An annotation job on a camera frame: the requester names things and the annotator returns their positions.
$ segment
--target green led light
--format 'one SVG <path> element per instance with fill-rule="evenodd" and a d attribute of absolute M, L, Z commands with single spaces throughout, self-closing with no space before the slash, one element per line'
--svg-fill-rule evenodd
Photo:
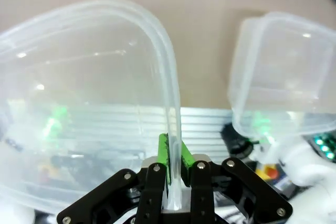
<path fill-rule="evenodd" d="M 321 144 L 323 144 L 323 140 L 318 138 L 318 139 L 315 140 L 315 143 L 318 144 L 318 145 L 321 145 Z"/>
<path fill-rule="evenodd" d="M 321 147 L 321 150 L 324 151 L 324 152 L 327 152 L 329 150 L 329 148 L 324 145 L 324 146 Z"/>
<path fill-rule="evenodd" d="M 333 153 L 331 153 L 331 152 L 329 152 L 329 153 L 327 154 L 327 158 L 333 159 L 334 157 L 335 157 L 335 154 L 333 154 Z"/>

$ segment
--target screw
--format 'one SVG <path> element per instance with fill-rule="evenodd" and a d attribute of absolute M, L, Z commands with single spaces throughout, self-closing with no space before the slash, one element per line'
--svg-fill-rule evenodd
<path fill-rule="evenodd" d="M 286 211 L 285 211 L 283 208 L 279 208 L 279 209 L 277 210 L 277 214 L 278 214 L 279 216 L 283 217 L 283 216 L 285 216 Z"/>
<path fill-rule="evenodd" d="M 199 169 L 204 169 L 204 168 L 205 168 L 205 164 L 204 164 L 203 162 L 199 162 L 199 163 L 197 164 L 197 167 L 198 167 Z"/>
<path fill-rule="evenodd" d="M 234 166 L 235 166 L 235 162 L 233 162 L 232 160 L 229 160 L 228 162 L 226 162 L 226 164 L 227 164 L 229 167 L 234 167 Z"/>
<path fill-rule="evenodd" d="M 158 172 L 158 171 L 160 170 L 160 166 L 159 166 L 158 164 L 156 164 L 156 165 L 154 166 L 153 170 L 154 170 L 155 172 Z"/>
<path fill-rule="evenodd" d="M 64 217 L 63 220 L 62 220 L 63 224 L 70 224 L 71 222 L 71 218 L 70 217 Z"/>
<path fill-rule="evenodd" d="M 130 179 L 130 178 L 131 178 L 131 174 L 126 173 L 125 176 L 124 176 L 124 179 Z"/>

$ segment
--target clear plastic container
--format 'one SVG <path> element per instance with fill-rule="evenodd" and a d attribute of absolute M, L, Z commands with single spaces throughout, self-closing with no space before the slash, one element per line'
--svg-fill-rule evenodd
<path fill-rule="evenodd" d="M 336 129 L 336 32 L 269 13 L 243 22 L 230 74 L 233 125 L 247 137 Z"/>
<path fill-rule="evenodd" d="M 168 132 L 178 208 L 178 88 L 166 31 L 132 3 L 84 2 L 4 32 L 0 194 L 56 214 L 118 170 L 139 171 Z"/>

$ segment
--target plastic container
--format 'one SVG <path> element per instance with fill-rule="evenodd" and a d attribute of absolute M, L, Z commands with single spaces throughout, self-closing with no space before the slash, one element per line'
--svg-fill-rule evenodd
<path fill-rule="evenodd" d="M 168 132 L 178 208 L 178 88 L 165 29 L 132 3 L 84 2 L 4 32 L 0 194 L 57 214 L 118 170 L 139 171 Z"/>
<path fill-rule="evenodd" d="M 269 13 L 243 22 L 230 74 L 233 125 L 246 137 L 336 129 L 336 32 Z"/>

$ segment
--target beige table surface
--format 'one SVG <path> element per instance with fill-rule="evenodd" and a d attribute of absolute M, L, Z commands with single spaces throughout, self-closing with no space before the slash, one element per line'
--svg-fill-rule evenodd
<path fill-rule="evenodd" d="M 0 0 L 0 31 L 82 0 Z M 269 11 L 300 15 L 336 29 L 332 0 L 131 0 L 166 28 L 176 54 L 181 106 L 230 108 L 226 90 L 240 22 Z"/>

